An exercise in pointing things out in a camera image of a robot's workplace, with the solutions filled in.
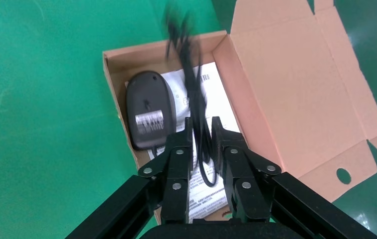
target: black cable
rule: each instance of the black cable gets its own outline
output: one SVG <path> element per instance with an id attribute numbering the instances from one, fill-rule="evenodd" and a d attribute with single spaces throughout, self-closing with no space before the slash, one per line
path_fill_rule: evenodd
<path id="1" fill-rule="evenodd" d="M 199 53 L 199 67 L 197 75 L 193 71 L 191 62 L 191 51 L 193 50 L 192 39 L 187 29 L 187 18 L 178 27 L 177 22 L 169 15 L 167 16 L 167 25 L 170 41 L 167 48 L 167 56 L 169 55 L 170 46 L 172 45 L 178 53 L 181 66 L 185 76 L 185 87 L 187 97 L 189 99 L 188 107 L 190 108 L 190 117 L 193 123 L 194 141 L 197 149 L 197 164 L 199 171 L 205 184 L 213 187 L 216 184 L 216 170 L 213 164 L 214 176 L 212 182 L 207 178 L 203 162 L 208 163 L 211 156 L 212 140 L 209 127 L 206 121 L 206 100 L 201 90 L 201 54 L 200 46 L 196 44 Z"/>
<path id="2" fill-rule="evenodd" d="M 153 146 L 152 147 L 152 154 L 153 154 L 153 157 L 156 158 L 158 156 L 158 149 L 156 146 Z"/>

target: green table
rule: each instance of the green table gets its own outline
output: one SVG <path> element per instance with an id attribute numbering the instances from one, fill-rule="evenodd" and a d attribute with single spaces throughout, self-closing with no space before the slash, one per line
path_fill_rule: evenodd
<path id="1" fill-rule="evenodd" d="M 63 238 L 136 173 L 101 53 L 164 39 L 165 2 L 0 1 L 0 238 Z M 175 2 L 220 29 L 210 1 Z M 377 101 L 377 3 L 342 2 Z M 377 234 L 377 175 L 335 205 Z"/>

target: black power adapter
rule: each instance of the black power adapter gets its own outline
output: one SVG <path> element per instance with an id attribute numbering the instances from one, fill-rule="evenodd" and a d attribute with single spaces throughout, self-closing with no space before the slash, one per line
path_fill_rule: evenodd
<path id="1" fill-rule="evenodd" d="M 144 71 L 130 79 L 126 93 L 127 122 L 135 150 L 164 146 L 176 131 L 173 93 L 165 79 L 154 71 Z"/>

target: white paper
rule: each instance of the white paper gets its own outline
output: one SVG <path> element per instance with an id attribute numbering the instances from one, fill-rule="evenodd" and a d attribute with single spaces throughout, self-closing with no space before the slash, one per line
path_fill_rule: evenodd
<path id="1" fill-rule="evenodd" d="M 229 104 L 227 95 L 219 77 L 218 70 L 214 62 L 205 64 L 201 68 L 202 73 L 202 90 L 207 99 L 206 121 L 211 129 L 212 117 L 219 116 L 225 129 L 240 132 L 237 122 Z M 184 119 L 190 116 L 189 102 L 187 92 L 184 87 L 183 70 L 168 72 L 162 74 L 170 86 L 175 100 L 177 115 L 177 132 L 184 130 Z M 151 159 L 154 158 L 152 151 L 148 151 Z M 157 154 L 164 152 L 164 147 L 157 149 Z M 193 142 L 193 165 L 196 162 L 196 146 Z M 213 163 L 210 160 L 209 165 L 204 163 L 208 179 L 212 181 Z M 223 180 L 217 176 L 217 183 L 213 188 L 209 188 L 203 182 L 199 167 L 197 166 L 192 173 L 189 189 L 189 220 L 192 222 L 195 218 L 204 218 L 207 215 L 227 205 Z"/>

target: cardboard box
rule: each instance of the cardboard box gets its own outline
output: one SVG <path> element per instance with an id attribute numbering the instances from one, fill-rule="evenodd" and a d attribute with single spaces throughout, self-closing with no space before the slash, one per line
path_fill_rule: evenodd
<path id="1" fill-rule="evenodd" d="M 333 202 L 377 172 L 377 105 L 331 0 L 215 0 L 225 31 L 198 36 L 215 62 L 238 126 L 256 153 Z M 229 14 L 234 14 L 232 21 Z M 142 70 L 180 69 L 166 41 L 104 52 L 126 136 L 125 82 Z M 147 152 L 134 151 L 140 168 Z M 343 168 L 349 184 L 337 178 Z M 227 208 L 209 218 L 223 218 Z"/>

